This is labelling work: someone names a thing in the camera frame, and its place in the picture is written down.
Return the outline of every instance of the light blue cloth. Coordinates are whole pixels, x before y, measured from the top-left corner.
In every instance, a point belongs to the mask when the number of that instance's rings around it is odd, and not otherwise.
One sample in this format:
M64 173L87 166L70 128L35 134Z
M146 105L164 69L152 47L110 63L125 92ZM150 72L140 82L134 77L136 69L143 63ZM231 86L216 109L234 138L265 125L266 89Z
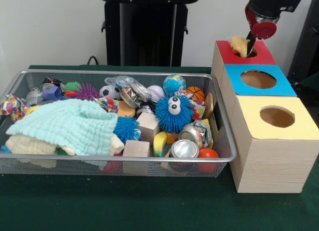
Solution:
M117 115L107 113L97 103L69 99L36 109L6 133L70 147L77 155L108 155L116 123Z

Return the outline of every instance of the red box lid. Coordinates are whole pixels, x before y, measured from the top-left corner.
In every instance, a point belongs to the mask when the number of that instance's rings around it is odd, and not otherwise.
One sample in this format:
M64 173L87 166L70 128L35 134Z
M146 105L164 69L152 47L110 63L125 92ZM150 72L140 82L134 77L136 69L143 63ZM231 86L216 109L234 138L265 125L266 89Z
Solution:
M256 41L254 49L257 52L257 56L252 58L242 58L235 55L228 41L216 41L216 44L224 64L277 64L263 41Z

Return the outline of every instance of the metal basket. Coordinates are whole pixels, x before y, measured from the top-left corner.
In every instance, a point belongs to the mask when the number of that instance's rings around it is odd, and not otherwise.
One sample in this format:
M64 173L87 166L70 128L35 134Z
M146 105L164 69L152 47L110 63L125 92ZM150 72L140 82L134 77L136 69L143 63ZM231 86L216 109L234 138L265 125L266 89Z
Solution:
M14 94L25 98L34 87L39 87L46 76L61 80L63 83L84 82L95 88L105 85L106 77L128 75L144 86L162 85L168 73L140 72L97 72L63 70L26 70L18 73L4 95ZM225 106L216 79L207 74L181 74L187 86L203 89L214 97L214 113L209 119L214 141L213 149L220 158L187 159L154 157L153 148L150 157L113 157L113 156L63 156L63 155L22 155L0 154L0 173L2 174L45 174L45 175L139 175L139 176L179 176L179 177L217 177L227 162L237 154L236 146ZM0 120L0 143L4 145L9 138L6 130L12 125L9 116ZM165 145L164 154L170 146Z

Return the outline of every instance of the blue fuzzy ball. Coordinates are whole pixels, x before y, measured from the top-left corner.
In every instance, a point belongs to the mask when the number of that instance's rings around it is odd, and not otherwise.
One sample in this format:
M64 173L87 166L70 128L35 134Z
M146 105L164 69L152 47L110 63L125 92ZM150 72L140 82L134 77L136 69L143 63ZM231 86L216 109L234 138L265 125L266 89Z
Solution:
M194 111L191 110L192 104L185 96L175 96L180 100L180 112L177 115L173 115L169 111L169 99L166 96L164 99L160 99L156 105L156 117L159 120L159 126L162 130L178 134L181 130L191 122Z
M127 140L141 139L141 129L138 128L140 123L130 116L119 117L116 124L114 134L123 142Z

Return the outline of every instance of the black cable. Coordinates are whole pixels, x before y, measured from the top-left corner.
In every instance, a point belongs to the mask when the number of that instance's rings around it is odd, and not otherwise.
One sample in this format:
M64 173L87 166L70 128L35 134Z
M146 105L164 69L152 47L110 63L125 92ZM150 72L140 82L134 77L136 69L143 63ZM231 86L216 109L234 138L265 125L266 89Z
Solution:
M99 62L98 62L98 60L96 59L95 56L91 56L91 57L89 58L89 61L87 62L86 65L90 65L92 59L94 59L96 65L99 65Z

